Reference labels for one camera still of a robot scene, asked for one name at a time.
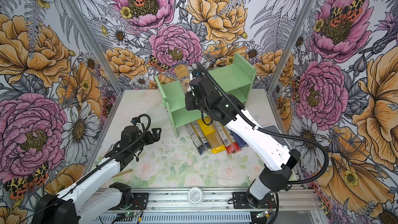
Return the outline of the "blue-bottom Arko spaghetti bag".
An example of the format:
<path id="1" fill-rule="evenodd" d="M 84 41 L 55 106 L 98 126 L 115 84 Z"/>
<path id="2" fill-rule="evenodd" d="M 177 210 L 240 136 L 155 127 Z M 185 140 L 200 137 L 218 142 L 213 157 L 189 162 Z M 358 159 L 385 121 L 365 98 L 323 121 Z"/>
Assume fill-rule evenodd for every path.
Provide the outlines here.
<path id="1" fill-rule="evenodd" d="M 173 65 L 173 70 L 178 77 L 183 93 L 190 92 L 190 74 L 187 61 L 180 61 Z"/>

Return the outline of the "clear white-label spaghetti bag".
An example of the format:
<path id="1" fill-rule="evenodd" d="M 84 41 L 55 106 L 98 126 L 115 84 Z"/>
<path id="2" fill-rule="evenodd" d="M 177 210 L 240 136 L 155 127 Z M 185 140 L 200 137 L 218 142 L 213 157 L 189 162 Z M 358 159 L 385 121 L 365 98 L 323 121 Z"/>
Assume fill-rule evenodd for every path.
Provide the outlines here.
<path id="1" fill-rule="evenodd" d="M 200 155 L 204 154 L 210 149 L 210 144 L 208 143 L 197 121 L 186 124 L 185 128 Z"/>

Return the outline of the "yellow spaghetti bag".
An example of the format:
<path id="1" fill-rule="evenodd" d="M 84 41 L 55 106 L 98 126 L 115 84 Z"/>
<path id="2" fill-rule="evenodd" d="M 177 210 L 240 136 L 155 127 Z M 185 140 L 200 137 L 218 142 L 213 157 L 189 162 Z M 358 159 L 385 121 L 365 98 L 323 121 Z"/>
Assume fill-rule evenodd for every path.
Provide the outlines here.
<path id="1" fill-rule="evenodd" d="M 206 137 L 206 140 L 208 141 L 209 145 L 210 145 L 210 149 L 211 152 L 213 154 L 217 154 L 223 151 L 226 151 L 226 147 L 218 133 L 218 131 L 216 130 L 214 124 L 210 124 L 207 125 L 206 123 L 210 122 L 210 118 L 209 117 L 204 117 L 203 121 L 202 119 L 197 120 L 197 123 L 199 124 L 203 134 Z"/>

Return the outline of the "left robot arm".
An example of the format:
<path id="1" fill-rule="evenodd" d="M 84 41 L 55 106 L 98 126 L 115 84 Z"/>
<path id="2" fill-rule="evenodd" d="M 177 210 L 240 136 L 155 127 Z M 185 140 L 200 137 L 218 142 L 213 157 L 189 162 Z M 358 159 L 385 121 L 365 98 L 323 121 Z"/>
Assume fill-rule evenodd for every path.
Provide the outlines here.
<path id="1" fill-rule="evenodd" d="M 129 208 L 134 200 L 131 187 L 111 184 L 103 193 L 97 191 L 109 179 L 119 174 L 147 145 L 158 142 L 161 128 L 130 125 L 121 132 L 120 141 L 113 145 L 102 161 L 77 182 L 55 195 L 43 196 L 32 216 L 34 224 L 88 224 L 114 207 Z"/>

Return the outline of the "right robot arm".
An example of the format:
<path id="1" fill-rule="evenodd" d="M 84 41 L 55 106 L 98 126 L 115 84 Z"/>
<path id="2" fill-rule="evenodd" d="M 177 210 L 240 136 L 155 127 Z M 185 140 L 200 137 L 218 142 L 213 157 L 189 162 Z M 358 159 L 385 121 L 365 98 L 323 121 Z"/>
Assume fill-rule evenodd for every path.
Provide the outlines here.
<path id="1" fill-rule="evenodd" d="M 246 202 L 258 207 L 267 194 L 287 189 L 300 153 L 280 144 L 275 139 L 276 133 L 267 134 L 244 104 L 224 92 L 212 77 L 197 73 L 190 78 L 190 90 L 185 99 L 186 109 L 198 110 L 236 133 L 264 163 L 263 171 L 247 190 Z"/>

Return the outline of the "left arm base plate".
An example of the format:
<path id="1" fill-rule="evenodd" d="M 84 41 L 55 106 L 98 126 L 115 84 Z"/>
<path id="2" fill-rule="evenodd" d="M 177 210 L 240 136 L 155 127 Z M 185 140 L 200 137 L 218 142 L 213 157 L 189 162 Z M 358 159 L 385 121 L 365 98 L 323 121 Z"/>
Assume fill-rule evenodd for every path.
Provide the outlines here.
<path id="1" fill-rule="evenodd" d="M 149 193 L 130 193 L 127 196 L 127 201 L 124 209 L 132 210 L 146 210 L 149 202 Z"/>

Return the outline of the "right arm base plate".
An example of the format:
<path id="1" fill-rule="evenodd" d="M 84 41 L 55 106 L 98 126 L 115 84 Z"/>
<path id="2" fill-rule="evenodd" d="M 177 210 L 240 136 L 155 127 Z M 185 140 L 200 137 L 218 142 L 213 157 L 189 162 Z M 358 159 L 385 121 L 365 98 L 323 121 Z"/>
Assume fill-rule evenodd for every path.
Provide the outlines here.
<path id="1" fill-rule="evenodd" d="M 246 192 L 232 192 L 232 204 L 234 209 L 274 209 L 276 208 L 276 199 L 272 194 L 267 194 L 262 200 L 247 196 Z"/>

